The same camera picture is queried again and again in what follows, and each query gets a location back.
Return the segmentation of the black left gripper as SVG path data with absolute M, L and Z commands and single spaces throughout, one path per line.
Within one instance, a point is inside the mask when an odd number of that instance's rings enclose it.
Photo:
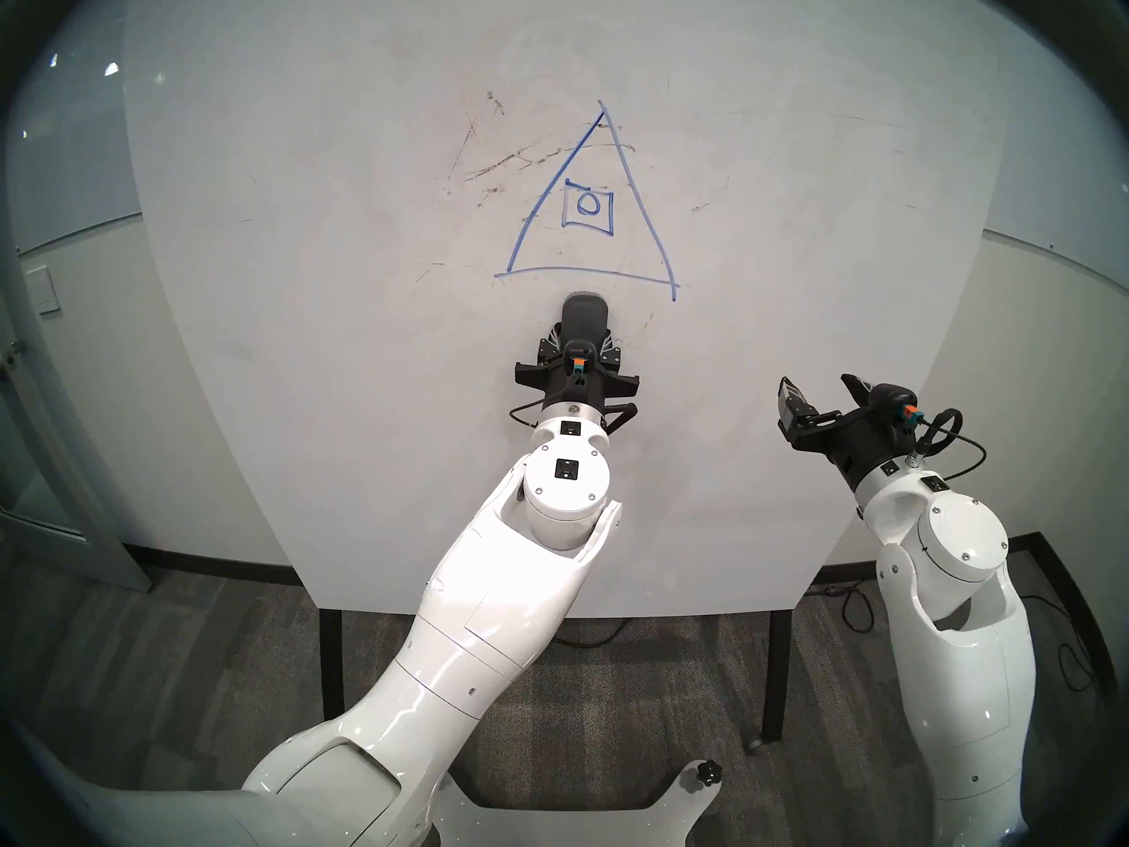
M 638 393 L 638 377 L 619 372 L 622 351 L 611 330 L 602 337 L 599 358 L 562 358 L 561 323 L 554 323 L 539 343 L 539 365 L 516 363 L 516 383 L 543 392 L 542 407 L 587 405 L 597 412 L 618 412 Z

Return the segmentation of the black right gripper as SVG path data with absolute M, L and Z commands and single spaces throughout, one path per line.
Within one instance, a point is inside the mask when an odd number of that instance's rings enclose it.
M 870 407 L 872 383 L 849 373 L 840 379 L 855 404 Z M 799 452 L 824 455 L 851 492 L 875 468 L 912 452 L 917 442 L 909 428 L 884 421 L 870 409 L 817 413 L 787 376 L 779 383 L 778 411 L 778 427 L 787 443 Z

